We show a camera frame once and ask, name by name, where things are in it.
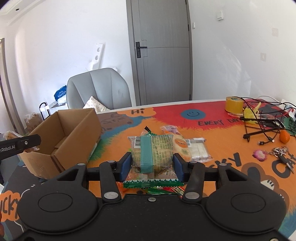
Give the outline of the orange label bread packet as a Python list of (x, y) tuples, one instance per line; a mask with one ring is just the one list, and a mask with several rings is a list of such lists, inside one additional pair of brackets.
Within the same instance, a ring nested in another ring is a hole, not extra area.
[(191, 161), (191, 153), (188, 148), (187, 142), (182, 135), (174, 134), (173, 136), (173, 150), (178, 153), (186, 162)]

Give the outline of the clear white wafer packet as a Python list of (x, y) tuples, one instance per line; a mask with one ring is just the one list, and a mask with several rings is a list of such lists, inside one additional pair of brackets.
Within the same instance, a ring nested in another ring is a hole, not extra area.
[(185, 139), (185, 141), (191, 155), (191, 162), (205, 163), (211, 161), (212, 156), (205, 145), (205, 138)]

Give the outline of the teal striped cracker packet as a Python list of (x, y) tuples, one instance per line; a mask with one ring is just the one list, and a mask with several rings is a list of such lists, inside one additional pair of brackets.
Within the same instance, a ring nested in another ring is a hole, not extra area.
[(143, 131), (130, 136), (131, 169), (123, 182), (124, 188), (183, 186), (173, 169), (173, 135), (156, 135)]

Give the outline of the pink small snack packet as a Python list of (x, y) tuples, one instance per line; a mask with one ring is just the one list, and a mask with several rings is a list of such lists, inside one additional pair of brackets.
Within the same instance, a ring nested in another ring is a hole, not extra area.
[(164, 133), (173, 134), (173, 135), (180, 135), (180, 132), (178, 131), (176, 126), (168, 125), (168, 126), (162, 126), (161, 130)]

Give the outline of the grey room door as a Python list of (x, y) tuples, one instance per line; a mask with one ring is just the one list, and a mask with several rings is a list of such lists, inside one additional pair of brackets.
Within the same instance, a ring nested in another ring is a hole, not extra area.
[(192, 99), (192, 41), (187, 1), (126, 1), (138, 105)]

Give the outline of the brown printed carton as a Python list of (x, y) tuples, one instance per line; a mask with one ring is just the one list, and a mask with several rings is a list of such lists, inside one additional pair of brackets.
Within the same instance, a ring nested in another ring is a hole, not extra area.
[(27, 126), (27, 131), (30, 133), (42, 123), (42, 119), (37, 113), (30, 113), (25, 115), (25, 123)]

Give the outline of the black metal shoe rack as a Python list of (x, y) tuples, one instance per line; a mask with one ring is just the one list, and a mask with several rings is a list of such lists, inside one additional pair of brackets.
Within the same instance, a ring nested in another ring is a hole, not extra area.
[(59, 110), (68, 109), (67, 103), (59, 103), (57, 101), (52, 102), (51, 104), (47, 104), (46, 102), (42, 102), (39, 106), (40, 115), (42, 120), (45, 120), (50, 115), (54, 114)]

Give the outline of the dotted white cushion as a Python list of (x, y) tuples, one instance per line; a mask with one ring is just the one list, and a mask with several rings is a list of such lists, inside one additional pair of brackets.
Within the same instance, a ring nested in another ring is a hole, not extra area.
[(109, 110), (107, 107), (105, 107), (102, 103), (97, 101), (93, 96), (90, 97), (90, 99), (86, 102), (86, 104), (83, 107), (84, 109), (92, 108), (95, 110), (96, 113), (104, 112)]

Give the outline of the blue plastic bag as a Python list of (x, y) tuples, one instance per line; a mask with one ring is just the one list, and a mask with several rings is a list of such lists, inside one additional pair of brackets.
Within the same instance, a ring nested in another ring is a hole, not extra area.
[(55, 101), (66, 95), (67, 86), (62, 86), (59, 90), (57, 90), (54, 94)]

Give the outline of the grey upholstered chair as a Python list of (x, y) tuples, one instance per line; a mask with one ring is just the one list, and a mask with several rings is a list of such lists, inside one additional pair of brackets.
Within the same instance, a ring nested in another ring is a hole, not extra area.
[(83, 108), (90, 97), (108, 109), (132, 106), (128, 84), (112, 68), (92, 70), (69, 78), (66, 89), (69, 109)]

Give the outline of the yellow tape roll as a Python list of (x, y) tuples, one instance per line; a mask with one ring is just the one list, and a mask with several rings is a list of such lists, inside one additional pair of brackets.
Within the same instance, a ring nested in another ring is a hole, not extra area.
[(228, 96), (226, 97), (225, 110), (228, 113), (241, 114), (243, 113), (244, 101), (241, 98)]

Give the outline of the yellow plastic toy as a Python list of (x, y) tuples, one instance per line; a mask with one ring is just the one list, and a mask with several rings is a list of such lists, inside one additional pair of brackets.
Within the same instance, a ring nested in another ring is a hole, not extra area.
[(255, 108), (250, 108), (250, 107), (246, 107), (243, 111), (243, 117), (245, 119), (249, 119), (246, 120), (247, 123), (255, 125), (257, 124), (257, 118), (259, 115), (259, 108), (261, 106), (261, 102), (258, 103), (258, 105)]

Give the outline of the metal key bunch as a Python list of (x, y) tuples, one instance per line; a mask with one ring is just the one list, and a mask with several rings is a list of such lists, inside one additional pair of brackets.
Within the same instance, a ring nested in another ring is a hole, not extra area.
[(286, 154), (288, 153), (288, 148), (287, 147), (276, 147), (273, 148), (269, 154), (277, 157), (279, 160), (281, 160), (289, 169), (292, 173), (294, 173), (293, 167), (290, 164), (290, 162), (286, 158)]

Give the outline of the small orange tangerine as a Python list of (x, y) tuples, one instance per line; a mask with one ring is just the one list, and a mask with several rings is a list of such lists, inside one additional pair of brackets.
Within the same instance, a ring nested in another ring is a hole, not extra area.
[(286, 144), (290, 141), (290, 134), (286, 130), (281, 130), (279, 139), (282, 143)]

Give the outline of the pink flower keychain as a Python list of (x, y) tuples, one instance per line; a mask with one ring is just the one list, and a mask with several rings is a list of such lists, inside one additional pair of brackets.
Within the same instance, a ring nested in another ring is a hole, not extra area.
[(255, 150), (252, 156), (260, 162), (263, 162), (267, 159), (268, 153), (263, 150)]

